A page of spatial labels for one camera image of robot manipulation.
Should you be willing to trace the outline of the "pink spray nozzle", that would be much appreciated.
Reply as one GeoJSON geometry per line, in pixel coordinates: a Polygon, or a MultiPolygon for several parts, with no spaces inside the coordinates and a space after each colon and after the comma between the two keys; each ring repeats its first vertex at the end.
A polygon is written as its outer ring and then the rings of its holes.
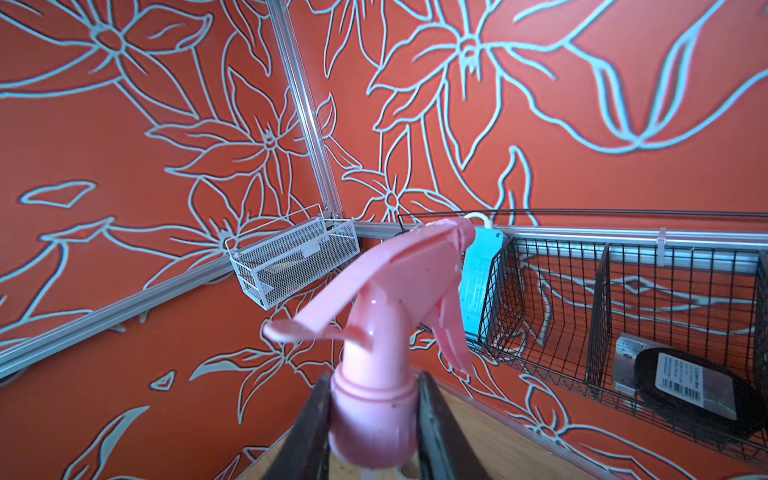
{"type": "Polygon", "coordinates": [[[472,360],[462,321],[462,256],[474,224],[432,222],[366,251],[290,320],[262,329],[273,342],[344,343],[331,377],[330,447],[365,469],[399,466],[417,447],[416,374],[409,338],[432,329],[441,353],[465,374],[472,360]]]}

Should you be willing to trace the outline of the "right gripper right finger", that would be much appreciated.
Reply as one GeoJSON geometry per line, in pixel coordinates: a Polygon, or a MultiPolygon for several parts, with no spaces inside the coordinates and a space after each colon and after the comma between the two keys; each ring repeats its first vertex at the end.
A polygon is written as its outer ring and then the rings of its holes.
{"type": "Polygon", "coordinates": [[[418,462],[421,479],[488,479],[431,374],[418,376],[418,462]]]}

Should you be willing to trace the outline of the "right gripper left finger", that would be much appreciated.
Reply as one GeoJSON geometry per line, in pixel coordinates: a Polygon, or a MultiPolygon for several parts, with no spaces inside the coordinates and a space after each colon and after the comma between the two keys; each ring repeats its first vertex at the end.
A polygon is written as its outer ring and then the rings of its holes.
{"type": "Polygon", "coordinates": [[[288,432],[264,479],[326,480],[329,477],[331,375],[324,374],[288,432]]]}

